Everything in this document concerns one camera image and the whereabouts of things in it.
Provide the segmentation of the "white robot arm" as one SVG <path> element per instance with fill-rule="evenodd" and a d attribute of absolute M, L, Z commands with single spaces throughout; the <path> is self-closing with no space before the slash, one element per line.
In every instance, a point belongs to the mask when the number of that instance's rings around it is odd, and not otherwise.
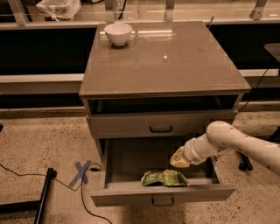
<path fill-rule="evenodd" d="M 171 156 L 170 164 L 177 168 L 187 168 L 231 150 L 242 153 L 280 175 L 279 144 L 248 136 L 223 121 L 211 122 L 205 134 L 192 138 L 179 147 Z"/>

